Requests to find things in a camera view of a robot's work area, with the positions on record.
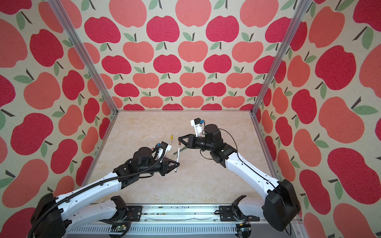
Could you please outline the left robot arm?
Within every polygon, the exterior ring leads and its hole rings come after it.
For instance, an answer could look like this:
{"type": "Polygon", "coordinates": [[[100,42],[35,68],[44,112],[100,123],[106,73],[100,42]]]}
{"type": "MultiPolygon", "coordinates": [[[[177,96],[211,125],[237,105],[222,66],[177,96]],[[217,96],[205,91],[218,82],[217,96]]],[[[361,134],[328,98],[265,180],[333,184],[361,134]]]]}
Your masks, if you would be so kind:
{"type": "Polygon", "coordinates": [[[75,191],[54,196],[43,196],[31,217],[29,238],[62,238],[78,227],[100,221],[117,229],[124,236],[134,220],[120,196],[96,204],[95,201],[120,191],[139,179],[162,176],[179,167],[179,162],[165,157],[171,146],[162,142],[153,149],[142,147],[131,159],[115,168],[105,177],[75,191]]]}

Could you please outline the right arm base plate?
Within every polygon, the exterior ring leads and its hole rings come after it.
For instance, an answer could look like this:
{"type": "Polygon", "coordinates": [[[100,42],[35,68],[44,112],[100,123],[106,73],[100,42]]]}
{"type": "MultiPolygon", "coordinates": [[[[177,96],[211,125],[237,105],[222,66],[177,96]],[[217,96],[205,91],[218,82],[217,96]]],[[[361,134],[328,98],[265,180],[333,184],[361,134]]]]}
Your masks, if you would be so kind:
{"type": "Polygon", "coordinates": [[[257,216],[244,215],[238,207],[232,205],[221,205],[214,214],[218,215],[222,222],[258,222],[261,220],[257,216]]]}

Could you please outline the green pen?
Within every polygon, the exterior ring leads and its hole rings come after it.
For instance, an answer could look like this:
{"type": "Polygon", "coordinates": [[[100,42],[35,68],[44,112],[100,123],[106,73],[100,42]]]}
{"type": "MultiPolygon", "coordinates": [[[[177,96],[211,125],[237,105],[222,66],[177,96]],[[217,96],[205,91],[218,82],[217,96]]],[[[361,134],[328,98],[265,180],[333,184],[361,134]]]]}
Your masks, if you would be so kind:
{"type": "Polygon", "coordinates": [[[182,151],[184,151],[186,149],[187,149],[187,147],[183,147],[183,148],[177,150],[175,153],[173,153],[173,155],[177,155],[179,152],[182,152],[182,151]]]}

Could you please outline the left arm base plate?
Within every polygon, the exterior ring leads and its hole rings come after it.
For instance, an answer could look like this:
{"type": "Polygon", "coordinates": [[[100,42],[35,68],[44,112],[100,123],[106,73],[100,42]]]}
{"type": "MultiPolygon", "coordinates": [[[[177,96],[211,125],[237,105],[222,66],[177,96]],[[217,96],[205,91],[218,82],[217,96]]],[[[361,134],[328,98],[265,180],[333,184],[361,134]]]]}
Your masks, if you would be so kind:
{"type": "Polygon", "coordinates": [[[111,222],[128,223],[139,222],[142,213],[142,206],[127,206],[125,208],[118,208],[116,213],[110,218],[111,222]]]}

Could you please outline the white pen brown end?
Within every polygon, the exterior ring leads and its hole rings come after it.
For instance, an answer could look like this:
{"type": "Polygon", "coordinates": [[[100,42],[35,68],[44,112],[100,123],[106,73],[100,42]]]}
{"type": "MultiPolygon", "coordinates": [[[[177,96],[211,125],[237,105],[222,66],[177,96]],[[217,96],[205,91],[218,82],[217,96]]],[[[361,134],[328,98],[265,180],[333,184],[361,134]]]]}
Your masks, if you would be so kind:
{"type": "Polygon", "coordinates": [[[179,162],[179,158],[180,158],[180,152],[177,154],[177,157],[176,157],[176,161],[179,162]]]}

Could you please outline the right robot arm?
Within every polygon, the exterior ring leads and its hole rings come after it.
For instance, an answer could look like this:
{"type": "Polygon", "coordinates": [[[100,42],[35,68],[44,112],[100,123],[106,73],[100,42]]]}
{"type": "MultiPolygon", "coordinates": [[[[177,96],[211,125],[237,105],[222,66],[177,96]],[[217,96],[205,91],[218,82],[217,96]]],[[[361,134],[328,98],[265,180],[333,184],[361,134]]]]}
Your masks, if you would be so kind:
{"type": "Polygon", "coordinates": [[[238,221],[254,216],[264,218],[273,228],[282,232],[301,211],[295,189],[286,179],[279,181],[269,176],[243,158],[236,146],[224,142],[221,129],[215,124],[194,126],[195,134],[178,138],[188,149],[208,151],[212,160],[234,172],[247,182],[263,199],[251,201],[242,195],[232,203],[232,212],[238,221]]]}

